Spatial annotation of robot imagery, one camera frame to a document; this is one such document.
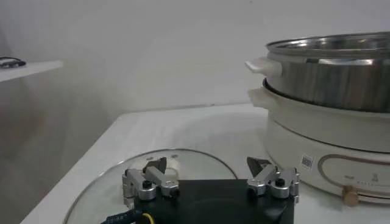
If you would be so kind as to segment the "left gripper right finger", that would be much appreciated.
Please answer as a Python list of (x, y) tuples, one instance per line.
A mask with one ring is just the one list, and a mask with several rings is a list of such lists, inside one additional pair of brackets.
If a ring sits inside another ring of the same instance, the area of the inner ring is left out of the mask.
[(252, 178), (247, 180), (248, 191), (256, 196), (270, 194), (274, 198), (292, 198), (299, 202), (299, 173), (295, 167), (280, 169), (266, 159), (247, 157)]

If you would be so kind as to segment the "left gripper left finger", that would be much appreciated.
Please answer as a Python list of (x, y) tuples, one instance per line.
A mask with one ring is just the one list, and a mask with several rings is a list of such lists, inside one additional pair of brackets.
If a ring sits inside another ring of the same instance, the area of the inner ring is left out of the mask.
[(178, 198), (180, 196), (178, 175), (167, 175), (166, 169), (166, 157), (149, 161), (142, 170), (126, 169), (122, 175), (124, 204), (133, 209), (136, 199), (152, 201), (156, 199), (158, 191), (163, 197)]

